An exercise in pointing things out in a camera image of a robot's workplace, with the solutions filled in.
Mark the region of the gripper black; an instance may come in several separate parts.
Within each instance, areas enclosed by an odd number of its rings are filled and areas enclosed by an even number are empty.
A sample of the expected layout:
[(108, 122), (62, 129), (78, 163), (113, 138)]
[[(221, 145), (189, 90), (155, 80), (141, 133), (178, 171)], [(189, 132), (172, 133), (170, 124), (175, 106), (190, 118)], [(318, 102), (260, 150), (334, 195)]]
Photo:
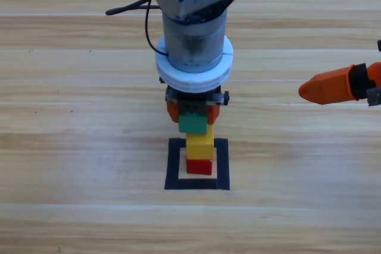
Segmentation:
[(165, 91), (167, 112), (175, 123), (180, 114), (207, 115), (207, 124), (213, 125), (220, 114), (220, 106), (228, 105), (229, 91), (222, 91), (221, 86), (201, 93), (182, 92), (167, 86)]
[(381, 105), (381, 62), (351, 65), (317, 74), (298, 90), (300, 97), (320, 105), (367, 99)]

